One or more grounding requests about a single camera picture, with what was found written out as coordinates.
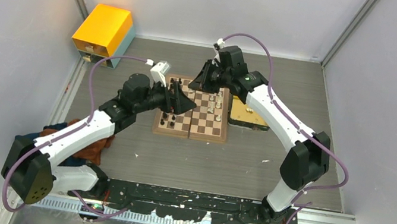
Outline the wooden chess board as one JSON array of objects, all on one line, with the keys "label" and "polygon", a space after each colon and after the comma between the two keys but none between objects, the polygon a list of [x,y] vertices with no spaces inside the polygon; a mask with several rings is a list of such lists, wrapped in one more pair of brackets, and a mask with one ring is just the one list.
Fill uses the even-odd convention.
[{"label": "wooden chess board", "polygon": [[[156,111],[152,132],[155,134],[170,135],[174,137],[189,138],[206,141],[208,143],[225,143],[227,139],[227,116],[229,98],[231,94],[227,88],[221,88],[216,94],[204,93],[189,89],[190,77],[169,74],[168,83],[180,81],[182,90],[189,99],[196,103],[196,108],[184,114],[173,115]],[[214,96],[214,113],[208,113],[210,96]],[[216,97],[223,97],[222,108],[216,109]],[[216,121],[216,116],[221,116],[221,121]]]}]

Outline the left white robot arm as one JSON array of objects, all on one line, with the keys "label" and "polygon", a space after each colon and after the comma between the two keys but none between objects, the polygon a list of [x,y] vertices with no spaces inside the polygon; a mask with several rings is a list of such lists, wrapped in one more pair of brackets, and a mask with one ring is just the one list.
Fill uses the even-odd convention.
[{"label": "left white robot arm", "polygon": [[98,200],[106,193],[106,175],[92,165],[61,166],[61,163],[103,138],[135,123],[138,113],[160,109],[182,114],[196,108],[178,81],[167,86],[152,83],[144,74],[133,74],[117,97],[105,102],[92,115],[53,134],[34,140],[16,138],[2,168],[4,186],[11,187],[26,203],[41,201],[49,193],[84,191]]}]

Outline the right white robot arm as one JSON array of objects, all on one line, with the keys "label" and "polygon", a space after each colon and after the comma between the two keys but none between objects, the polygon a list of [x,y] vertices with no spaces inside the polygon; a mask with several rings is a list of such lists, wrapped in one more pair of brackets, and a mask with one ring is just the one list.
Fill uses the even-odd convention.
[{"label": "right white robot arm", "polygon": [[287,155],[279,170],[281,180],[262,199],[259,210],[265,224],[278,224],[300,191],[328,172],[330,138],[302,123],[277,97],[266,77],[249,71],[238,46],[216,43],[213,47],[215,57],[205,62],[189,88],[205,93],[227,88],[260,115],[282,143]]}]

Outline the gold tin tray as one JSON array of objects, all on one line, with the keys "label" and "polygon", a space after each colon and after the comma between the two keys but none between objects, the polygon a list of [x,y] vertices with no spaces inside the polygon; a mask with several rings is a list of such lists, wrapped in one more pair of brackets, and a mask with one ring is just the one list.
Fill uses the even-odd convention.
[{"label": "gold tin tray", "polygon": [[246,128],[254,131],[270,130],[266,121],[254,110],[242,103],[237,96],[233,96],[230,100],[230,108],[228,112],[228,124],[240,128]]}]

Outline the yellow teal drawer box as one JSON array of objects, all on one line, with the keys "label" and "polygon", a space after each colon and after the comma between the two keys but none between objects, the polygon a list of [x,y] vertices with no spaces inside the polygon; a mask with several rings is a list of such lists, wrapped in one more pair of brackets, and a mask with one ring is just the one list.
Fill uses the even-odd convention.
[{"label": "yellow teal drawer box", "polygon": [[125,54],[136,36],[132,12],[97,4],[72,36],[75,48],[86,62]]}]

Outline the orange cloth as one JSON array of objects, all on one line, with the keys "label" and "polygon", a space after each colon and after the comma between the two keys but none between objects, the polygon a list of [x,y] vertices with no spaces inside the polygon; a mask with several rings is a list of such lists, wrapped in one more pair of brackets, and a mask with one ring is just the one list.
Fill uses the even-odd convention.
[{"label": "orange cloth", "polygon": [[[74,125],[80,119],[72,119],[70,122],[58,123],[55,125],[44,126],[43,131],[39,132],[39,137],[44,137],[53,133],[56,133],[60,130],[63,130],[66,127]],[[61,166],[81,166],[86,164],[86,162],[91,162],[95,165],[101,164],[101,152],[103,149],[110,148],[112,142],[114,141],[115,136],[112,135],[108,138],[103,138],[94,143],[88,145],[87,147],[79,150],[78,152],[72,154],[72,156],[65,159]]]}]

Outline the dark blue cloth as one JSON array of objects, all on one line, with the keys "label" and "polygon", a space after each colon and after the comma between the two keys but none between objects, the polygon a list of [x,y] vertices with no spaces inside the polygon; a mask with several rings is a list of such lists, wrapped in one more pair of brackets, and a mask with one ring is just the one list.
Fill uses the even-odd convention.
[{"label": "dark blue cloth", "polygon": [[[29,140],[34,141],[34,139],[36,139],[38,137],[39,137],[39,133],[36,132],[36,133],[28,133],[28,134],[24,134],[24,135],[16,135],[14,137],[14,140],[17,140],[17,139],[19,140],[20,138],[28,138]],[[65,160],[63,160],[59,164],[59,166],[61,166],[61,167],[63,167],[63,166],[78,167],[78,166],[85,165],[86,162],[87,162],[87,160],[82,159],[80,157],[70,156],[70,157],[67,157]]]}]

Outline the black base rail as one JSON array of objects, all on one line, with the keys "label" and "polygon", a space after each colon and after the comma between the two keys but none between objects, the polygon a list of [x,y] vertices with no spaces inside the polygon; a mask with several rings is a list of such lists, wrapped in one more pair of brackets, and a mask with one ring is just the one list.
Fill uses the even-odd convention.
[{"label": "black base rail", "polygon": [[89,191],[77,191],[82,198],[104,201],[114,209],[128,208],[137,214],[154,213],[174,220],[210,224],[298,224],[294,209],[270,217],[261,202],[249,198],[200,193],[198,191],[108,179]]}]

